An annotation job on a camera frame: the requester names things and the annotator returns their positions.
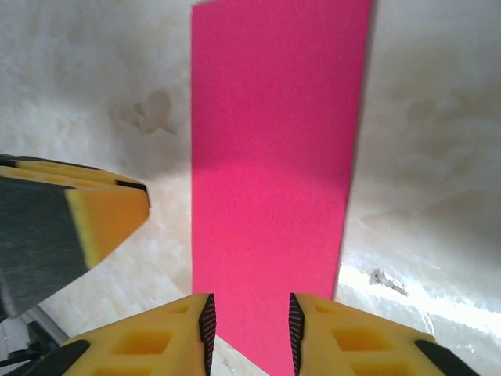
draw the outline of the pink card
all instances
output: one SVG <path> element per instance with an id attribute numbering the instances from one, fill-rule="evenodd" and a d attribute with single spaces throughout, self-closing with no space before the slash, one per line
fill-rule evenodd
<path id="1" fill-rule="evenodd" d="M 289 293 L 333 296 L 368 23 L 369 0 L 193 9 L 193 292 L 272 376 Z"/>

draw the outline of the white floor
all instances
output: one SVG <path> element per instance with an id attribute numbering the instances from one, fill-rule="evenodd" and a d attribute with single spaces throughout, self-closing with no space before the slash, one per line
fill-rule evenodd
<path id="1" fill-rule="evenodd" d="M 151 192 L 149 222 L 43 304 L 70 335 L 190 293 L 192 3 L 0 0 L 0 152 Z M 501 368 L 500 12 L 379 2 L 336 297 L 435 334 L 483 375 Z M 387 286 L 369 283 L 378 269 Z M 219 341 L 214 374 L 263 372 Z"/>

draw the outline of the white surface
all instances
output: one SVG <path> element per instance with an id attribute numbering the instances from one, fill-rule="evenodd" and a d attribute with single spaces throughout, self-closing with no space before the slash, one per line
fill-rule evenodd
<path id="1" fill-rule="evenodd" d="M 150 188 L 149 222 L 43 305 L 68 334 L 190 292 L 190 2 L 0 1 L 0 152 Z M 380 3 L 337 289 L 484 375 L 501 368 L 500 12 Z M 370 285 L 375 269 L 408 296 Z M 214 374 L 263 372 L 219 341 Z"/>

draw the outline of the pink paper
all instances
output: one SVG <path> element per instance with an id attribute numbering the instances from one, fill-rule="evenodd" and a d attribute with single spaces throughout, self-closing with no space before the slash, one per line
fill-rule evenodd
<path id="1" fill-rule="evenodd" d="M 369 0 L 193 9 L 193 292 L 272 376 L 289 293 L 333 296 L 368 22 Z"/>

